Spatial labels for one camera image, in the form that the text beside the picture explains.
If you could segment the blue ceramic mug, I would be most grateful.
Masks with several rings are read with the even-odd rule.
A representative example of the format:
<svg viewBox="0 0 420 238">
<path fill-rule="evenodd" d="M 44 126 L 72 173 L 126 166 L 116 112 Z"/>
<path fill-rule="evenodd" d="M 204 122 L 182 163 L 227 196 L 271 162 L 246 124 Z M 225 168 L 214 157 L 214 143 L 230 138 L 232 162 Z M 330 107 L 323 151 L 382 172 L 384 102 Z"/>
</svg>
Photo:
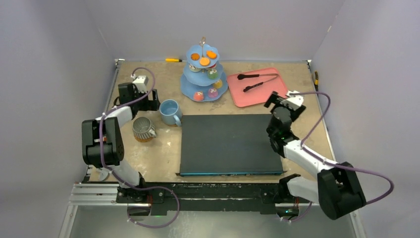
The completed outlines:
<svg viewBox="0 0 420 238">
<path fill-rule="evenodd" d="M 159 107 L 159 112 L 164 124 L 168 126 L 182 126 L 183 114 L 175 100 L 164 100 Z"/>
</svg>

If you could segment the orange round cookie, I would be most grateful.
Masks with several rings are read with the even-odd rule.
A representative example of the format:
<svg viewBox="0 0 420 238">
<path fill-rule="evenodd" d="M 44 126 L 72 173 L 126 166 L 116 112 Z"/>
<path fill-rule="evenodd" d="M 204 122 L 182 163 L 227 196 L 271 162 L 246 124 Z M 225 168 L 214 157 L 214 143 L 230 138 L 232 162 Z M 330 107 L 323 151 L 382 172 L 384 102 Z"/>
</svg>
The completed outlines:
<svg viewBox="0 0 420 238">
<path fill-rule="evenodd" d="M 201 66 L 208 66 L 210 64 L 210 59 L 207 57 L 201 57 L 199 60 Z"/>
</svg>

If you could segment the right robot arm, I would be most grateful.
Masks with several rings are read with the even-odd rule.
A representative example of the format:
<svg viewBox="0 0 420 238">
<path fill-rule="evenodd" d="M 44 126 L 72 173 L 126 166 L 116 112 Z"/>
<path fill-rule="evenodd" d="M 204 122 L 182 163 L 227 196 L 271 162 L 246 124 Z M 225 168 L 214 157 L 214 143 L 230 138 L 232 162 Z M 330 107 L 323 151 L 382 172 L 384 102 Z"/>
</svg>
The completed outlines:
<svg viewBox="0 0 420 238">
<path fill-rule="evenodd" d="M 303 101 L 297 91 L 289 91 L 285 97 L 273 91 L 264 104 L 266 108 L 273 106 L 266 129 L 273 151 L 316 179 L 308 180 L 299 174 L 282 178 L 274 197 L 285 202 L 300 197 L 317 203 L 328 218 L 336 220 L 366 206 L 367 201 L 351 164 L 325 158 L 302 145 L 292 132 L 292 123 L 306 108 Z"/>
</svg>

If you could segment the blue three-tier cake stand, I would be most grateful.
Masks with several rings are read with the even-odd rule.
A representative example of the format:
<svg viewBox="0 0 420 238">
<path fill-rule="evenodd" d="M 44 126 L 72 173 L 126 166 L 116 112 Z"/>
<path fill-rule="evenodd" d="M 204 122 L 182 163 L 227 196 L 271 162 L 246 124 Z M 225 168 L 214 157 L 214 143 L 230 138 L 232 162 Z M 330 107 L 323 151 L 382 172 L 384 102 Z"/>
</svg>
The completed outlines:
<svg viewBox="0 0 420 238">
<path fill-rule="evenodd" d="M 191 60 L 190 55 L 192 53 L 198 53 L 201 57 L 207 57 L 206 51 L 213 51 L 218 54 L 216 59 L 210 59 L 210 64 L 208 66 L 201 66 L 199 64 L 199 60 Z M 227 90 L 227 75 L 224 72 L 223 66 L 219 62 L 220 54 L 218 49 L 207 44 L 206 38 L 202 37 L 198 44 L 195 44 L 189 48 L 186 52 L 186 65 L 183 68 L 183 73 L 180 78 L 180 90 L 181 93 L 188 97 L 190 100 L 193 100 L 193 95 L 197 91 L 203 91 L 204 93 L 204 100 L 200 102 L 213 102 L 218 100 Z M 195 67 L 201 68 L 200 72 L 191 72 L 189 70 L 189 64 L 192 64 Z M 214 69 L 218 70 L 219 79 L 223 81 L 223 86 L 218 89 L 218 97 L 217 98 L 209 98 L 208 97 L 208 90 L 213 88 L 212 84 L 217 80 L 210 80 L 207 77 L 207 71 L 210 66 L 217 64 Z"/>
</svg>

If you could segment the round woven coaster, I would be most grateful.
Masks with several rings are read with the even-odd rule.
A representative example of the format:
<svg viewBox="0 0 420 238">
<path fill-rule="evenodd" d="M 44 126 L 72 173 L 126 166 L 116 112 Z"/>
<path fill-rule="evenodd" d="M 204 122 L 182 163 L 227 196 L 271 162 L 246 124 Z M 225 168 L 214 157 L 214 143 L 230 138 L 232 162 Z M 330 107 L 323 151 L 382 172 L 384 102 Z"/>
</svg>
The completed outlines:
<svg viewBox="0 0 420 238">
<path fill-rule="evenodd" d="M 134 138 L 135 138 L 136 141 L 138 141 L 140 143 L 146 143 L 146 142 L 149 142 L 149 141 L 153 140 L 153 137 L 149 137 L 149 138 L 146 138 L 146 139 L 144 139 L 144 138 L 137 138 L 137 137 L 134 137 Z"/>
</svg>

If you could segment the yellow small cake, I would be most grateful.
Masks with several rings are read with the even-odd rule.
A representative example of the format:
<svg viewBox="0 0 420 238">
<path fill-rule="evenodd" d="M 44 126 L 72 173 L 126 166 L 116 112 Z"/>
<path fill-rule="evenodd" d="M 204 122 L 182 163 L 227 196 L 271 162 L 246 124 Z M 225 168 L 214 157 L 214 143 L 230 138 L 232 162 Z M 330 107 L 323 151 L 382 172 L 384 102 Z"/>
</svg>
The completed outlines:
<svg viewBox="0 0 420 238">
<path fill-rule="evenodd" d="M 217 80 L 216 82 L 214 82 L 212 84 L 213 88 L 215 89 L 219 89 L 223 86 L 223 81 L 221 79 Z"/>
</svg>

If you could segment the orange disc sweet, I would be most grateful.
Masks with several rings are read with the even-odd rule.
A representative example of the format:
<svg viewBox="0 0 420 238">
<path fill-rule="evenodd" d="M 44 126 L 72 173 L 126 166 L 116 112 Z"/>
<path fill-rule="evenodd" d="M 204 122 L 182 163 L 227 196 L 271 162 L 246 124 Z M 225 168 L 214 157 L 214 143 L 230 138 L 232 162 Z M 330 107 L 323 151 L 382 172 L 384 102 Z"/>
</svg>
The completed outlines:
<svg viewBox="0 0 420 238">
<path fill-rule="evenodd" d="M 196 61 L 196 60 L 199 60 L 199 59 L 201 58 L 201 55 L 200 55 L 200 54 L 198 54 L 198 53 L 192 53 L 192 54 L 190 55 L 190 58 L 191 58 L 191 60 Z"/>
</svg>

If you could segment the orange flower cookie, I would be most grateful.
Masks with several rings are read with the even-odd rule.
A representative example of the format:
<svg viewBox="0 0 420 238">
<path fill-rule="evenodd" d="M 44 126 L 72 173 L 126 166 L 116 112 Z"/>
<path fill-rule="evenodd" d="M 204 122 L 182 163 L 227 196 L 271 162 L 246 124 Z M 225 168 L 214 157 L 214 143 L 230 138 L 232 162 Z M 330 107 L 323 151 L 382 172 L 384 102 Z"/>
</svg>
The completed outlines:
<svg viewBox="0 0 420 238">
<path fill-rule="evenodd" d="M 214 60 L 214 59 L 216 59 L 216 58 L 218 57 L 218 54 L 217 54 L 217 53 L 215 53 L 215 52 L 213 52 L 213 51 L 206 51 L 206 56 L 207 56 L 209 59 Z"/>
</svg>

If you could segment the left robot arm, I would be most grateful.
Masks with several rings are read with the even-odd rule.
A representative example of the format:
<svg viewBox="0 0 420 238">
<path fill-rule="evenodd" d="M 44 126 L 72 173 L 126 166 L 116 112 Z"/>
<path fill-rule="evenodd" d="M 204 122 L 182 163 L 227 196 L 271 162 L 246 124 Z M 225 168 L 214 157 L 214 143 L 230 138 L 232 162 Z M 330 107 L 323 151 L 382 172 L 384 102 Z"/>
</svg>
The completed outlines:
<svg viewBox="0 0 420 238">
<path fill-rule="evenodd" d="M 145 88 L 145 83 L 126 82 L 118 85 L 113 108 L 96 119 L 82 122 L 82 158 L 86 165 L 105 169 L 119 182 L 122 193 L 136 203 L 146 200 L 149 188 L 142 174 L 124 160 L 125 148 L 121 127 L 133 120 L 139 111 L 157 111 L 158 91 Z"/>
</svg>

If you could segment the grey ribbed cup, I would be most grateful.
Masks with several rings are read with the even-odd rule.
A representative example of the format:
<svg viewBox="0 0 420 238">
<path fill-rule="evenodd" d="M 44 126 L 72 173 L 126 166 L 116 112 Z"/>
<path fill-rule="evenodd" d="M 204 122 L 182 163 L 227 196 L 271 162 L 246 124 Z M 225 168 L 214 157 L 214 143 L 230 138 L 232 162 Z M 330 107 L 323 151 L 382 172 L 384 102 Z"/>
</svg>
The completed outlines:
<svg viewBox="0 0 420 238">
<path fill-rule="evenodd" d="M 155 125 L 147 117 L 139 117 L 135 119 L 132 125 L 132 132 L 134 137 L 137 138 L 146 139 L 149 137 L 157 137 Z"/>
</svg>

